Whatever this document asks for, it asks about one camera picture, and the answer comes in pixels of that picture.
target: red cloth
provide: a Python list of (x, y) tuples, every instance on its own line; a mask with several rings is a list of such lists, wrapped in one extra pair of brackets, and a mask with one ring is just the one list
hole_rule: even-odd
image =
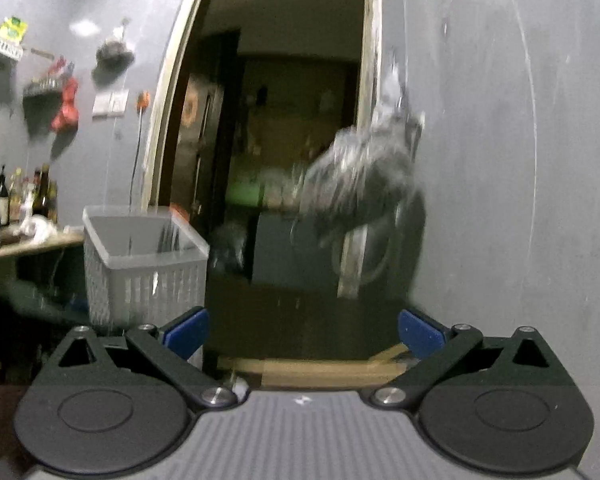
[(75, 107), (75, 93), (78, 91), (78, 80), (75, 77), (69, 78), (62, 89), (62, 107), (51, 123), (51, 128), (56, 133), (67, 128), (77, 128), (78, 108)]

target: door frame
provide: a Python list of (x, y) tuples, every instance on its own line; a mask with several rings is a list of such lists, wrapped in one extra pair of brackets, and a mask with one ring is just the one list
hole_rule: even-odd
[[(162, 175), (162, 159), (171, 108), (178, 75), (185, 57), (185, 49), (194, 24), (199, 24), (199, 14), (204, 0), (182, 0), (171, 31), (164, 60), (158, 77), (152, 107), (150, 126), (142, 164), (142, 209), (157, 204)], [(360, 89), (356, 124), (367, 126), (371, 121), (373, 104), (378, 92), (377, 81), (381, 66), (382, 43), (381, 0), (365, 0), (362, 57), (360, 60)], [(355, 298), (358, 295), (360, 276), (366, 245), (366, 227), (347, 234), (340, 264), (338, 295)]]

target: blue gripper pad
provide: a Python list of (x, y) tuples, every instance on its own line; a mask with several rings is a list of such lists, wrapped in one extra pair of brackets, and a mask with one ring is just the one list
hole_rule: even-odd
[(424, 359), (445, 345), (445, 335), (408, 310), (398, 314), (398, 336), (418, 359)]
[(164, 333), (162, 343), (184, 360), (209, 337), (209, 313), (202, 309)]

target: door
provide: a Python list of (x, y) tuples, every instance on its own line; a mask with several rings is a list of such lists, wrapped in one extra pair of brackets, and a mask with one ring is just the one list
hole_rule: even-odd
[(171, 166), (173, 173), (161, 179), (161, 186), (168, 186), (160, 190), (160, 203), (184, 209), (190, 224), (204, 237), (222, 221), (238, 101), (234, 94), (239, 38), (240, 32), (232, 31), (196, 44), (177, 141), (171, 144), (170, 154), (165, 147), (163, 168), (168, 172)]

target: silver bolt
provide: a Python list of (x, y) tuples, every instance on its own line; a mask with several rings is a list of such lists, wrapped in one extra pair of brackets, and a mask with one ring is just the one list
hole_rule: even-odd
[(404, 399), (407, 398), (407, 394), (400, 388), (395, 386), (386, 386), (376, 390), (374, 393), (376, 402), (384, 404), (385, 406), (392, 406), (394, 404), (400, 404)]
[(234, 394), (222, 386), (215, 386), (202, 392), (202, 400), (214, 408), (224, 408), (234, 402)]

